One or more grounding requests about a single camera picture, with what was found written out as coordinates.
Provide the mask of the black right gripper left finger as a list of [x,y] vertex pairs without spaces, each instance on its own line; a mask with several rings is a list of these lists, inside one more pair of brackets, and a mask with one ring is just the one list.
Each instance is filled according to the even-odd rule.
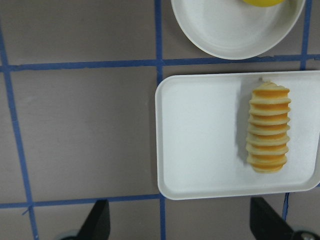
[[108,200],[97,200],[80,228],[77,240],[108,240],[111,232]]

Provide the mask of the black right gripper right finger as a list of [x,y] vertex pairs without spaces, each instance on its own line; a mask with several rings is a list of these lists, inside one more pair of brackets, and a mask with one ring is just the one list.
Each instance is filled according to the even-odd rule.
[[293,240],[293,229],[263,197],[250,199],[250,230],[256,240]]

